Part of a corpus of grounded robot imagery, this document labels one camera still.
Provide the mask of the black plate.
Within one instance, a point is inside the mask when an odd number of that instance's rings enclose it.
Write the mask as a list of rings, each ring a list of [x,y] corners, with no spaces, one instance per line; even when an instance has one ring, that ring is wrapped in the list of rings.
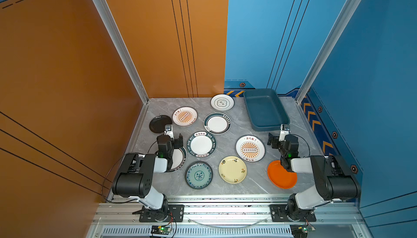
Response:
[[[171,125],[172,119],[168,115],[158,115],[151,119],[149,129],[151,132],[159,134],[165,131],[166,125]]]

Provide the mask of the orange plate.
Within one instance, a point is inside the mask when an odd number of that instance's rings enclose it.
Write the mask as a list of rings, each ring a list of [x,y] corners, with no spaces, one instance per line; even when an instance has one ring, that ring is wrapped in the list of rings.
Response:
[[[279,160],[272,161],[268,165],[267,175],[269,180],[281,189],[293,188],[298,181],[297,174],[284,169]]]

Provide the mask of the green rimmed white plate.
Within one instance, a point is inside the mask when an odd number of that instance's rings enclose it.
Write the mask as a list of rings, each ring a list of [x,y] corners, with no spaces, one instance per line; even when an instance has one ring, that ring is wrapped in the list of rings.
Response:
[[[211,113],[204,120],[204,128],[211,134],[224,134],[231,128],[231,119],[224,113]]]

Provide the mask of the cream yellow plate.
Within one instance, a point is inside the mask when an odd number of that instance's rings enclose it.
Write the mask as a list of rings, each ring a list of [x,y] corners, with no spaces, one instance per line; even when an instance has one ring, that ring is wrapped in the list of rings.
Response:
[[[219,163],[219,174],[225,182],[238,184],[247,176],[247,166],[243,160],[236,156],[223,158]]]

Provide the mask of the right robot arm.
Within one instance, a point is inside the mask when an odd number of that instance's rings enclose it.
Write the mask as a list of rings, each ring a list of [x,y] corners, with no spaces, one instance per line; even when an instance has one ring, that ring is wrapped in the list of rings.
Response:
[[[294,134],[280,138],[269,133],[267,145],[280,152],[279,165],[284,172],[312,174],[314,178],[314,186],[290,196],[286,208],[289,214],[313,211],[334,199],[360,197],[360,184],[342,156],[310,155],[302,158],[298,151],[298,137]]]

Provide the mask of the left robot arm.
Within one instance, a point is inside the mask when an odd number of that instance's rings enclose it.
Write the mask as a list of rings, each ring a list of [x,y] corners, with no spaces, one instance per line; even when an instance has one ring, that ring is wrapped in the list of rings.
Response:
[[[112,184],[112,192],[142,203],[145,211],[169,214],[166,196],[153,186],[155,173],[171,172],[174,151],[184,146],[183,136],[171,138],[168,134],[157,137],[158,150],[154,154],[128,153],[119,166]]]

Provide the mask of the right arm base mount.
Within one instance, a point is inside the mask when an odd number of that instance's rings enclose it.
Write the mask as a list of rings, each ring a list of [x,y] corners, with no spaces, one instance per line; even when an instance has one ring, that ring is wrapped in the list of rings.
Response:
[[[291,209],[284,204],[271,204],[269,206],[273,222],[316,222],[316,215],[313,210],[302,210],[297,207]]]

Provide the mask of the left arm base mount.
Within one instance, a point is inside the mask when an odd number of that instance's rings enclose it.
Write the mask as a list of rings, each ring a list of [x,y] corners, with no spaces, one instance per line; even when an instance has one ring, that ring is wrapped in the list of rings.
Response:
[[[183,204],[168,204],[163,206],[159,210],[152,209],[142,209],[140,213],[139,221],[142,223],[151,223],[151,222],[182,222],[184,219],[184,209]]]

